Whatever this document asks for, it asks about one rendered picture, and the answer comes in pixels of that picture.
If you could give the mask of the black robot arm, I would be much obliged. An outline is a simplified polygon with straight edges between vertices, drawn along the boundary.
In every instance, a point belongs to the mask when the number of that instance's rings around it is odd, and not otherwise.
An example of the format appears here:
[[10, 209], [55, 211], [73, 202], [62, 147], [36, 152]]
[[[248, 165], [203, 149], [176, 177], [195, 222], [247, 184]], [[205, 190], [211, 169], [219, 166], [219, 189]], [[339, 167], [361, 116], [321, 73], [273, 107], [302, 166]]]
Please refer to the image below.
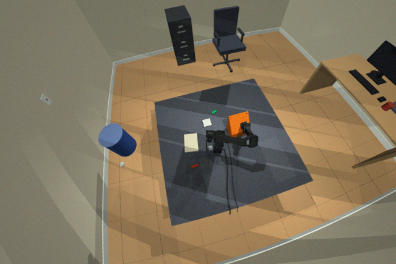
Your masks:
[[[206, 137], [213, 138], [213, 141], [215, 141], [216, 148], [224, 147], [225, 142], [241, 145], [242, 147], [249, 147], [249, 148], [256, 147], [259, 137], [251, 132], [250, 130], [251, 123], [247, 123], [247, 121], [242, 122], [240, 123], [240, 127], [243, 130], [243, 133], [247, 134], [247, 137], [245, 138], [230, 137], [225, 134], [225, 131], [221, 131], [221, 130], [217, 130], [217, 131], [206, 130]], [[249, 145], [246, 145], [248, 139], [249, 139]]]

